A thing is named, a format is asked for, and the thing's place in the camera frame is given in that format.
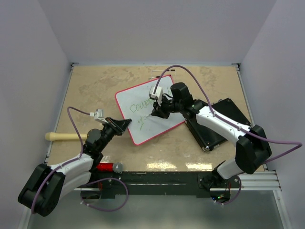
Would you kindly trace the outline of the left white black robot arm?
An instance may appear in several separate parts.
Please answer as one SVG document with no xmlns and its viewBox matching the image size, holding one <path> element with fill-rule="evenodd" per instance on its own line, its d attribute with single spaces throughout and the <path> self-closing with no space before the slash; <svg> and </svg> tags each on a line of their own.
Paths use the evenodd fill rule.
<svg viewBox="0 0 305 229">
<path fill-rule="evenodd" d="M 92 129 L 82 144 L 82 151 L 74 158 L 48 166 L 35 167 L 18 196 L 18 202 L 33 214 L 49 215 L 59 200 L 75 188 L 86 185 L 94 187 L 99 176 L 94 173 L 103 158 L 102 151 L 114 136 L 121 136 L 131 124 L 131 119 L 106 118 L 103 128 Z"/>
</svg>

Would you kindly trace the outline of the pink framed whiteboard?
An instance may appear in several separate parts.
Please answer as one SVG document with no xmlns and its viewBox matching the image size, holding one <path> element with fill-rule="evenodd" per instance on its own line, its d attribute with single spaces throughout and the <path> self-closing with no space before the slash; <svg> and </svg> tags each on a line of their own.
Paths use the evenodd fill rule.
<svg viewBox="0 0 305 229">
<path fill-rule="evenodd" d="M 153 100 L 149 91 L 157 79 L 118 91 L 115 100 L 124 119 L 132 119 L 128 127 L 135 145 L 141 145 L 184 123 L 180 113 L 171 114 L 168 119 L 146 117 L 153 110 Z"/>
</svg>

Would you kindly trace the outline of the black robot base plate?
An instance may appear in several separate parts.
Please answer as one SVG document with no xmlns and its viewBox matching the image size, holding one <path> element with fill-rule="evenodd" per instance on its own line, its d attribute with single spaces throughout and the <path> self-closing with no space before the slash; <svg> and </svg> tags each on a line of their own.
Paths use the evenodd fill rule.
<svg viewBox="0 0 305 229">
<path fill-rule="evenodd" d="M 197 198 L 228 200 L 230 191 L 238 189 L 240 182 L 237 176 L 229 180 L 220 180 L 212 172 L 95 172 L 88 185 L 99 191 L 101 198 L 115 198 L 128 191 L 129 195 L 148 196 L 196 196 Z"/>
</svg>

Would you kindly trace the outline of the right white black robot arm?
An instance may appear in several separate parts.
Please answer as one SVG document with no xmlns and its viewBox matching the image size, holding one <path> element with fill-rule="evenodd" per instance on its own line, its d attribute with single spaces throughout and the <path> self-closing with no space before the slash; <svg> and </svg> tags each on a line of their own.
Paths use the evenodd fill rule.
<svg viewBox="0 0 305 229">
<path fill-rule="evenodd" d="M 202 186 L 224 187 L 231 177 L 241 173 L 253 174 L 272 154 L 262 127 L 236 122 L 216 112 L 202 100 L 194 100 L 184 83 L 171 87 L 171 96 L 166 97 L 162 87 L 150 88 L 149 98 L 154 101 L 152 116 L 167 119 L 171 113 L 181 113 L 186 120 L 195 120 L 224 137 L 235 146 L 235 157 L 219 164 L 211 174 L 202 178 Z"/>
</svg>

